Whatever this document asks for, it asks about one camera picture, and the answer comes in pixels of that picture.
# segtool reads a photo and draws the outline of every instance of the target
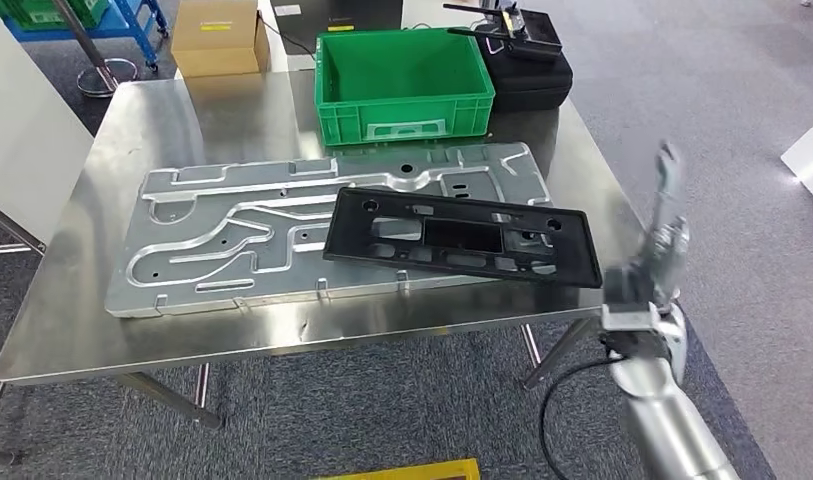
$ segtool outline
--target black cable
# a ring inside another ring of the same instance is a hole
[[[266,27],[268,27],[269,29],[271,29],[271,31],[272,31],[272,32],[274,32],[274,33],[276,33],[277,35],[279,35],[280,37],[282,37],[282,39],[283,39],[283,40],[285,40],[286,42],[291,43],[291,44],[294,44],[294,45],[297,45],[298,47],[302,48],[302,49],[303,49],[303,51],[305,51],[306,53],[308,53],[308,54],[309,54],[309,56],[310,56],[310,57],[312,57],[312,60],[315,60],[315,54],[314,54],[314,53],[312,53],[312,51],[311,51],[311,50],[309,50],[308,48],[306,48],[306,46],[305,46],[305,45],[303,45],[302,43],[300,43],[300,42],[298,42],[298,41],[296,41],[296,40],[292,40],[292,39],[291,39],[291,37],[289,37],[289,36],[285,35],[284,33],[280,32],[279,30],[277,30],[277,29],[273,28],[272,26],[268,25],[267,23],[265,23],[265,22],[262,22],[262,23],[264,23]]]
[[[544,455],[544,459],[547,460],[547,465],[550,467],[551,470],[553,470],[553,473],[559,478],[559,480],[569,480],[569,479],[568,476],[562,473],[562,470],[559,469],[559,465],[556,463],[556,459],[553,458],[553,455],[550,453],[550,449],[547,448],[547,439],[545,438],[544,432],[545,414],[547,413],[547,402],[550,401],[550,397],[556,392],[556,390],[562,385],[563,382],[573,377],[577,373],[588,370],[590,368],[612,365],[613,363],[618,363],[622,360],[624,359],[609,358],[583,363],[582,365],[577,365],[576,367],[571,368],[570,370],[564,372],[562,375],[559,375],[556,381],[553,382],[547,389],[547,391],[544,393],[544,400],[542,400],[541,402],[541,411],[539,412],[539,443],[541,444],[541,453]]]

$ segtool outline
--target green plastic crate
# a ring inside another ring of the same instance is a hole
[[[494,87],[476,40],[444,28],[318,37],[324,145],[484,135]]]
[[[69,0],[68,3],[85,28],[99,25],[109,8],[109,0]],[[1,5],[23,30],[67,29],[50,0],[1,0]]]

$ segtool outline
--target aluminum plate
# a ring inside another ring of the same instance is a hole
[[[492,281],[324,260],[342,187],[549,204],[523,143],[154,170],[138,194],[106,310],[154,317]]]

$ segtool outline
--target blue shelf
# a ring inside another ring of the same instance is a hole
[[[144,7],[150,11],[150,15],[142,26],[138,21],[138,12]],[[74,38],[73,33],[67,29],[27,32],[11,18],[4,18],[3,21],[18,42],[49,42]],[[111,0],[109,8],[100,19],[100,24],[85,31],[91,38],[132,37],[144,53],[147,65],[156,71],[158,69],[156,50],[147,38],[154,25],[158,25],[163,35],[167,37],[167,21],[157,0]]]
[[[144,5],[143,0],[126,0],[129,8],[132,10],[135,17],[138,17],[138,10]],[[88,28],[88,36],[91,38],[118,38],[118,37],[131,37],[132,32],[129,24],[123,19],[120,9],[117,4],[112,0],[109,2],[109,8],[100,19],[100,24],[94,28]],[[51,40],[73,40],[73,34],[67,28],[61,30],[38,30],[27,32],[21,30],[11,18],[4,18],[3,21],[6,27],[11,31],[14,38],[18,42],[48,42]]]

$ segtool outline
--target black case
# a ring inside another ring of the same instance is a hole
[[[491,31],[494,25],[479,25],[477,31]],[[493,112],[553,110],[562,105],[574,80],[565,54],[552,62],[521,60],[504,53],[500,40],[478,38],[496,92]]]

